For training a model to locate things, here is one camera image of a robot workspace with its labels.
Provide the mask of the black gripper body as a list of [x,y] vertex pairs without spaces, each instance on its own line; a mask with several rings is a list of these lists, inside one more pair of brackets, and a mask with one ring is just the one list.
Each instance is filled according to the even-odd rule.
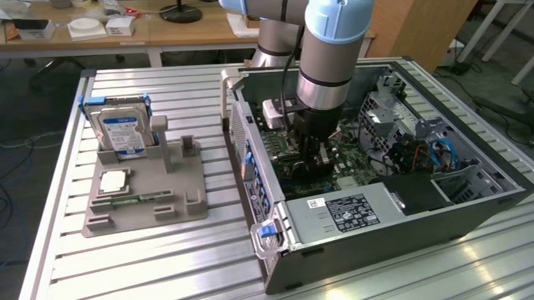
[[334,109],[305,109],[295,113],[294,128],[298,144],[305,141],[326,142],[334,133],[343,113],[343,106]]

